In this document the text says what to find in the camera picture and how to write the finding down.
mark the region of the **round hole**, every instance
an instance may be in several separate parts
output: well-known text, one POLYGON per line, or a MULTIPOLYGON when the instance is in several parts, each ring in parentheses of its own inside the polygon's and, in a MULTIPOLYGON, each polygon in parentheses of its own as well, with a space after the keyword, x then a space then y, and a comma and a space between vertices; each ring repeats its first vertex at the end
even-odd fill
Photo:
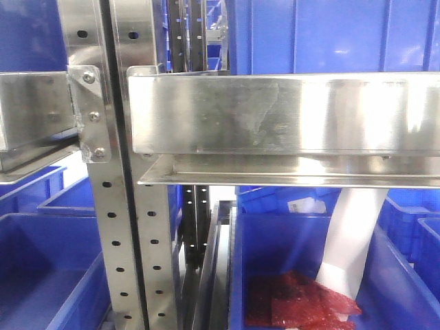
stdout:
POLYGON ((88 36, 89 34, 87 33, 87 31, 79 30, 79 31, 77 31, 76 35, 77 35, 78 37, 80 37, 80 38, 87 38, 87 36, 88 36))
POLYGON ((139 33, 137 33, 137 32, 129 32, 129 38, 131 40, 135 40, 135 39, 139 38, 139 33))

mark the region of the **perforated metal post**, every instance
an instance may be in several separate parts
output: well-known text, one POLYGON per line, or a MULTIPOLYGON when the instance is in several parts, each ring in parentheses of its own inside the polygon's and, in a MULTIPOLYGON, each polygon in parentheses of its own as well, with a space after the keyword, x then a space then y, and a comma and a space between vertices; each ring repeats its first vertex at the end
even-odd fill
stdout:
MULTIPOLYGON (((116 329, 145 329, 146 300, 138 226, 127 162, 127 140, 121 130, 124 118, 120 111, 120 92, 118 80, 113 76, 116 63, 113 60, 109 6, 99 0, 58 0, 58 7, 71 69, 93 65, 100 75, 105 114, 101 117, 105 118, 110 150, 97 146, 94 154, 101 158, 111 154, 111 158, 106 162, 88 164, 88 170, 116 329)), ((89 70, 84 71, 83 82, 96 84, 97 77, 93 75, 89 70)), ((80 100, 74 98, 72 101, 81 107, 80 100)))

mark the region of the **metal shelving rack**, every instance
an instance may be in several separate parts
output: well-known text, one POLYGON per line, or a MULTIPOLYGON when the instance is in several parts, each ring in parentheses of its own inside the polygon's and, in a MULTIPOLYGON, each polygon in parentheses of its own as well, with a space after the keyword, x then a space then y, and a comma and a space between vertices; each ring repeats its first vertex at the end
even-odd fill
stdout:
POLYGON ((118 330, 206 325, 201 299, 212 298, 221 221, 208 225, 208 184, 440 186, 437 74, 204 72, 204 5, 193 0, 188 25, 185 1, 168 1, 175 73, 165 74, 161 1, 58 6, 118 330), (423 108, 411 106, 421 99, 423 108), (389 131, 383 140, 378 125, 389 131), (172 184, 187 185, 183 238, 170 231, 172 184))

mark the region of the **metal upright post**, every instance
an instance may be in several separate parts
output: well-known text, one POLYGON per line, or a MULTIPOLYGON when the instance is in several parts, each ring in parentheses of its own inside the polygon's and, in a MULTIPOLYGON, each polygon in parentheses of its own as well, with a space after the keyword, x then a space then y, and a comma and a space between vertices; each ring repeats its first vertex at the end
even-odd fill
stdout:
POLYGON ((180 312, 182 285, 179 282, 179 244, 171 234, 168 202, 168 189, 171 188, 137 183, 157 157, 133 152, 127 85, 127 70, 132 65, 149 65, 148 74, 165 71, 162 3, 160 0, 110 0, 110 4, 125 133, 129 145, 128 158, 133 179, 131 185, 135 197, 149 329, 178 330, 183 326, 180 312))
POLYGON ((109 20, 100 0, 58 0, 69 79, 100 228, 116 329, 145 329, 146 300, 124 117, 109 20))

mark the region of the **storage bin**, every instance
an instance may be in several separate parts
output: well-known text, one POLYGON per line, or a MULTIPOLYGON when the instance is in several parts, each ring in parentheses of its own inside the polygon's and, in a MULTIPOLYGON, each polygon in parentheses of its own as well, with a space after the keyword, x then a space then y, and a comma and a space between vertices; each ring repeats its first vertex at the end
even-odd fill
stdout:
POLYGON ((411 263, 419 255, 417 220, 426 217, 440 217, 440 190, 390 189, 379 214, 379 224, 411 263))
POLYGON ((39 213, 53 215, 73 215, 93 217, 95 215, 94 196, 88 177, 56 193, 38 206, 39 213))
POLYGON ((415 271, 440 300, 440 218, 419 219, 421 245, 415 271))
POLYGON ((96 330, 110 298, 96 218, 0 218, 0 329, 96 330))
POLYGON ((63 189, 64 170, 48 166, 16 184, 0 185, 0 215, 36 212, 40 203, 63 189))
POLYGON ((437 2, 226 1, 232 74, 440 68, 437 2))
POLYGON ((279 215, 289 213, 331 215, 341 191, 339 188, 312 187, 244 186, 242 189, 243 192, 236 194, 239 212, 279 215))
POLYGON ((168 204, 170 210, 171 240, 177 238, 177 231, 182 222, 183 206, 182 186, 168 186, 168 204))
MULTIPOLYGON (((249 276, 296 269, 316 277, 329 225, 328 217, 240 214, 231 260, 230 327, 246 327, 249 276)), ((363 314, 351 316, 356 330, 440 329, 440 304, 377 226, 357 296, 363 314)))

